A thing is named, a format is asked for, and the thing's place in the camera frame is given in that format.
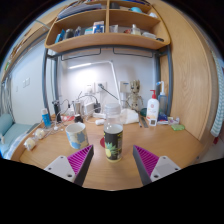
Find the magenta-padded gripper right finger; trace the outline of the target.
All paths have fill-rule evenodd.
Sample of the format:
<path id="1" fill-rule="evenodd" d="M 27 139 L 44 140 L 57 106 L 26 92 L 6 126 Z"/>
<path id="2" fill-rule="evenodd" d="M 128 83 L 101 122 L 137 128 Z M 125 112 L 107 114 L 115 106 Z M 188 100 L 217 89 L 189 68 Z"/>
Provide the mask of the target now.
<path id="1" fill-rule="evenodd" d="M 143 185 L 180 170 L 180 167 L 167 156 L 158 157 L 137 145 L 133 146 L 133 156 Z"/>

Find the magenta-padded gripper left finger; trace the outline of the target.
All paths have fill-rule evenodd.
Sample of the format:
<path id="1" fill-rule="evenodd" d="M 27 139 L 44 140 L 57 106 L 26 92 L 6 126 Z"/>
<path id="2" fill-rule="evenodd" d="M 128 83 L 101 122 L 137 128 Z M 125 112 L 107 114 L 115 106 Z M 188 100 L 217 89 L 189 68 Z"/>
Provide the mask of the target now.
<path id="1" fill-rule="evenodd" d="M 93 155 L 94 147 L 89 145 L 68 157 L 60 155 L 45 168 L 45 171 L 82 186 Z"/>

